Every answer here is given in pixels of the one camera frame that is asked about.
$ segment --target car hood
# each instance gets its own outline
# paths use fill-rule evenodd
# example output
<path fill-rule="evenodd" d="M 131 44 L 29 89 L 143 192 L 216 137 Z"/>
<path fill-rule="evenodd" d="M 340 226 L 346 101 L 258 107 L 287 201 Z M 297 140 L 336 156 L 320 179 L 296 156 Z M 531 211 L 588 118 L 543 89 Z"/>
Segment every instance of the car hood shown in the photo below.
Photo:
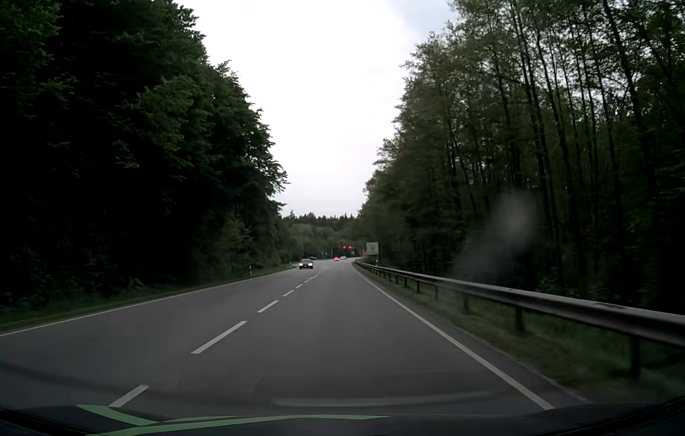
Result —
<path fill-rule="evenodd" d="M 346 414 L 299 413 L 206 417 L 170 417 L 92 404 L 45 407 L 24 411 L 0 411 L 2 436 L 30 434 L 109 436 L 210 435 L 210 434 L 551 434 L 601 423 L 611 417 L 630 416 L 654 405 L 643 402 L 609 402 L 564 407 L 523 416 L 477 416 L 442 414 Z M 679 421 L 648 420 L 649 434 L 682 434 L 685 411 Z M 608 434 L 582 431 L 577 434 Z M 636 429 L 626 434 L 644 434 Z"/>

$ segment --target sky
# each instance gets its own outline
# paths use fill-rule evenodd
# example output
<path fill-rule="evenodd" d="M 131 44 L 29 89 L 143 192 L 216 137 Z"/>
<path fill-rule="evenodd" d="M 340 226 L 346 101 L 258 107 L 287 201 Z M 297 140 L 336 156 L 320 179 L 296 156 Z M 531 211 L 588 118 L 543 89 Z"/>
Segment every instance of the sky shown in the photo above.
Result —
<path fill-rule="evenodd" d="M 209 61 L 230 61 L 270 126 L 289 184 L 282 213 L 356 214 L 391 137 L 415 44 L 453 19 L 446 0 L 178 0 Z"/>

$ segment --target asphalt road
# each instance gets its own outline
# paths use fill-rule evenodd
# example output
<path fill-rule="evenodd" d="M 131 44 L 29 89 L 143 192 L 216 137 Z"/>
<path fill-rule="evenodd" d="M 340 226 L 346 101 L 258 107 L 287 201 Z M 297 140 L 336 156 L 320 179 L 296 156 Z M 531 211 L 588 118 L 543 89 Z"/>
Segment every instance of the asphalt road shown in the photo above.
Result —
<path fill-rule="evenodd" d="M 352 260 L 0 335 L 0 405 L 522 415 L 582 400 Z"/>

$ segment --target windshield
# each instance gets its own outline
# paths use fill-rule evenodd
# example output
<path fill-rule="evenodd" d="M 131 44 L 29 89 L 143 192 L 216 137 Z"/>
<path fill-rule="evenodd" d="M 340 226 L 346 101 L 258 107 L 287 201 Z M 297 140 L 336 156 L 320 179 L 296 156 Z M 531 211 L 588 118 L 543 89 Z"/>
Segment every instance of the windshield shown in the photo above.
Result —
<path fill-rule="evenodd" d="M 0 0 L 7 428 L 663 411 L 685 0 Z"/>

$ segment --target guardrail post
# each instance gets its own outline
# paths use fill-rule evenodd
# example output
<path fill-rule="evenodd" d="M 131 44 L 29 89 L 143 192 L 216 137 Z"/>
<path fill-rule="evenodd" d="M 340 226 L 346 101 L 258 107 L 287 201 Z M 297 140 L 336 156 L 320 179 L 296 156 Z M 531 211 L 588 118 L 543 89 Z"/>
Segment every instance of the guardrail post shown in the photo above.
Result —
<path fill-rule="evenodd" d="M 525 333 L 525 323 L 523 322 L 523 308 L 520 306 L 514 307 L 514 331 L 518 333 Z"/>
<path fill-rule="evenodd" d="M 641 343 L 636 336 L 630 336 L 631 376 L 638 379 L 641 374 Z"/>

